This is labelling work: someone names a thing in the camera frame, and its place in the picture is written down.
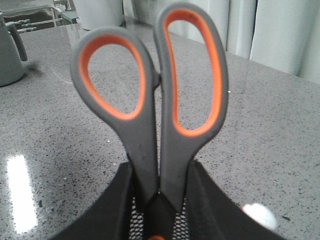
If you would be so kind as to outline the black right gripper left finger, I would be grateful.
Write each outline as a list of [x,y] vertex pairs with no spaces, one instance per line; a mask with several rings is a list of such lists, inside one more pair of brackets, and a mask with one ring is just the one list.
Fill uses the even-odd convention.
[[133,167],[119,165],[94,204],[53,240],[128,240],[133,200]]

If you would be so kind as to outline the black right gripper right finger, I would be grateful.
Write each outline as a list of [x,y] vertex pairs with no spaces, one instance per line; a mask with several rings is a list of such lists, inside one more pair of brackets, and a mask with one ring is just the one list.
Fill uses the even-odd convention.
[[188,167],[185,210],[191,240],[282,240],[218,187],[198,161]]

